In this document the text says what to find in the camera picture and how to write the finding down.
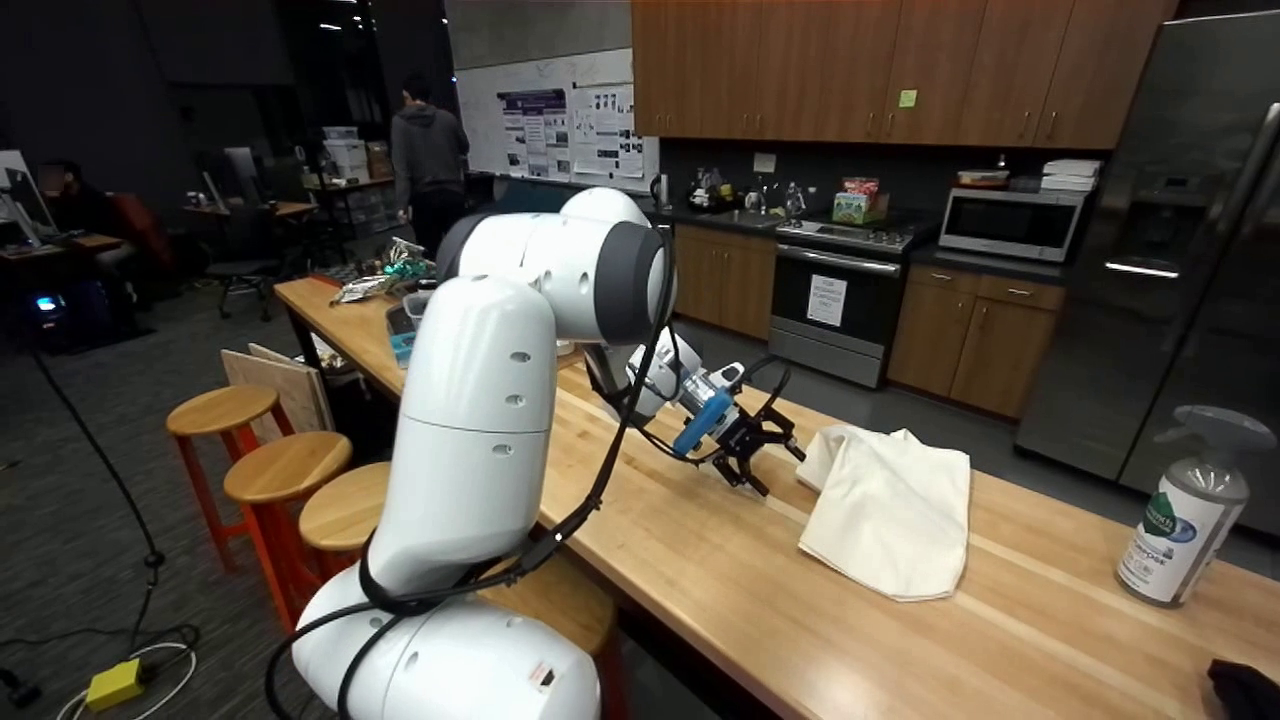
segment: napkin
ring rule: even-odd
[[[913,433],[823,426],[800,478],[820,487],[800,548],[892,600],[956,593],[968,557],[968,454]]]

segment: stainless steel refrigerator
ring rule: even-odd
[[[1280,11],[1161,29],[1017,449],[1157,487],[1178,402],[1280,433]],[[1280,452],[1239,462],[1280,535]]]

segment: wooden stool seat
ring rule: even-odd
[[[299,535],[319,553],[360,553],[371,535],[394,462],[360,462],[327,478],[299,511]],[[490,604],[535,617],[540,625],[568,637],[575,648],[599,657],[613,637],[607,593],[575,566],[568,553],[553,557],[545,566],[511,587],[479,593]]]
[[[202,516],[203,516],[203,532],[215,548],[215,559],[228,566],[228,540],[234,535],[248,535],[248,523],[236,523],[220,511],[214,487],[207,487],[207,471],[202,462],[196,438],[220,438],[228,462],[236,462],[241,454],[248,454],[262,436],[254,433],[254,420],[272,417],[278,433],[287,436],[292,425],[286,417],[282,393],[265,386],[265,383],[228,383],[228,386],[214,386],[202,393],[192,399],[185,399],[182,406],[168,413],[166,433],[171,436],[185,471],[192,478],[192,490],[202,501]]]
[[[341,433],[282,436],[228,466],[224,490],[246,506],[254,553],[265,566],[278,617],[297,625],[319,587],[319,559],[297,535],[297,506],[353,458]]]

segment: microwave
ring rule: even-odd
[[[951,187],[940,249],[1070,262],[1084,191]]]

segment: wooden cabinet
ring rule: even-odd
[[[644,136],[1114,146],[1174,0],[634,0]]]
[[[918,262],[890,379],[1020,417],[1064,286]]]
[[[676,312],[751,338],[772,318],[772,241],[676,224]]]

